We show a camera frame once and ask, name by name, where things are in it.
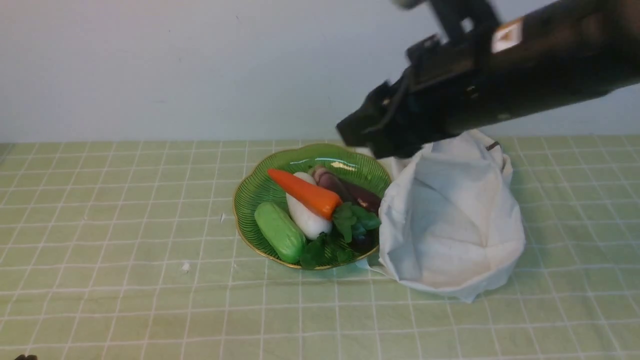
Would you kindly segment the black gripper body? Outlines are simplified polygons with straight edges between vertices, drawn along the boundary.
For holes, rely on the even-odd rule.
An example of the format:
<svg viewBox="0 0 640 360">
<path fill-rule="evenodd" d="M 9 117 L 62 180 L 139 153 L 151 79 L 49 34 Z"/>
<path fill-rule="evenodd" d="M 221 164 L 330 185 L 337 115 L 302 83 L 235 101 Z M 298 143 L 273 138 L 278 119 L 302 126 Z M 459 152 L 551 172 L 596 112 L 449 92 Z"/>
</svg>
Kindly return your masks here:
<svg viewBox="0 0 640 360">
<path fill-rule="evenodd" d="M 411 158 L 426 144 L 451 137 L 418 105 L 407 80 L 375 87 L 335 128 L 346 146 L 366 148 L 377 159 Z"/>
</svg>

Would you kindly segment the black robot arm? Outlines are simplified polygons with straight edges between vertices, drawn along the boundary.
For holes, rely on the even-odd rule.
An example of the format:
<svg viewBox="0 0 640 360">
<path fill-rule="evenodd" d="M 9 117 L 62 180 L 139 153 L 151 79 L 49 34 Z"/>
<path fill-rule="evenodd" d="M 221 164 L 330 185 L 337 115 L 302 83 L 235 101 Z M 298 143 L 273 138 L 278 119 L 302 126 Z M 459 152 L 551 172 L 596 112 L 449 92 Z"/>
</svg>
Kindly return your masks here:
<svg viewBox="0 0 640 360">
<path fill-rule="evenodd" d="M 407 68 L 336 125 L 343 143 L 410 158 L 433 142 L 638 84 L 637 0 L 557 0 L 502 23 L 487 0 L 431 0 L 447 41 L 406 50 Z"/>
</svg>

